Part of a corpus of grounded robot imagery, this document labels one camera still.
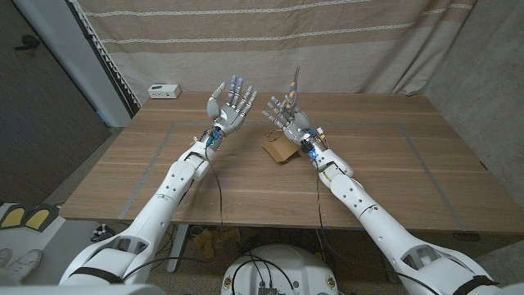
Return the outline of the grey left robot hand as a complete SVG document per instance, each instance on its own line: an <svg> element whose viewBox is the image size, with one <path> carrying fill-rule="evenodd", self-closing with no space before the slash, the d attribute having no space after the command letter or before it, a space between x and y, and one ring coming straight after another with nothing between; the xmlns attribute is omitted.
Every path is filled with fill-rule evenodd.
<svg viewBox="0 0 524 295"><path fill-rule="evenodd" d="M206 106L207 115L214 122L214 126L220 128L224 136L234 133L242 126L256 100L258 93L253 89L252 85L248 87L244 96L242 96L243 82L244 79L242 77L234 75L228 87L227 83L223 81L208 99ZM220 107L218 99L225 89L228 90L228 96L226 103Z"/></svg>

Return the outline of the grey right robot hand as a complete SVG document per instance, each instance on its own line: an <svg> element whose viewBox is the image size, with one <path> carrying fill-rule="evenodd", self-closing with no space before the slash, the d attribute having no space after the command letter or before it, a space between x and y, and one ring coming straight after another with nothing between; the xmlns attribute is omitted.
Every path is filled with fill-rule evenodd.
<svg viewBox="0 0 524 295"><path fill-rule="evenodd" d="M300 145L305 153L317 154L327 150L317 133L311 128L308 116L299 108L295 91L287 94L282 101L271 97L268 107L272 113L263 111L263 115L272 121L293 143Z"/></svg>

